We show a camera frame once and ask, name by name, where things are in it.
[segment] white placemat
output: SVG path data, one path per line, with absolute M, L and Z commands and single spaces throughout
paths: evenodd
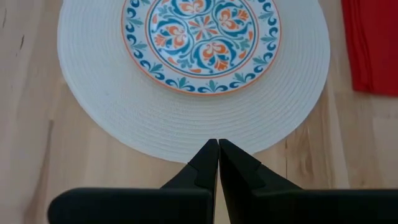
M 282 40 L 274 64 L 256 83 L 221 96 L 176 93 L 139 72 L 121 34 L 123 4 L 64 0 L 58 54 L 85 111 L 138 151 L 188 162 L 209 138 L 226 138 L 252 154 L 291 133 L 320 96 L 330 43 L 316 0 L 275 0 Z

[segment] red cloth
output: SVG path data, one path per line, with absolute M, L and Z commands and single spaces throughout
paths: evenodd
M 398 0 L 341 0 L 353 88 L 398 96 Z

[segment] decorative plate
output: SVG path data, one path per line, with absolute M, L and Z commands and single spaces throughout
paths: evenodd
M 126 0 L 122 33 L 136 65 L 184 93 L 219 95 L 271 66 L 280 19 L 265 0 Z

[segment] blue and orange floral pattern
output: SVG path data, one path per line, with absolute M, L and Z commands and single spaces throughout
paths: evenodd
M 279 47 L 274 3 L 252 1 L 126 0 L 124 40 L 141 70 L 164 85 L 233 91 L 262 75 Z
M 249 60 L 258 41 L 256 18 L 240 0 L 163 0 L 149 13 L 151 49 L 166 66 L 188 77 L 232 72 Z

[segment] wood grain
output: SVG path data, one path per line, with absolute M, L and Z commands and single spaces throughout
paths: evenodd
M 339 0 L 325 89 L 310 116 L 255 156 L 306 189 L 398 187 L 398 99 L 355 93 Z M 183 164 L 121 144 L 82 110 L 57 59 L 61 0 L 0 0 L 0 223 L 46 223 L 51 199 L 81 186 L 160 187 Z M 229 223 L 222 189 L 216 223 Z

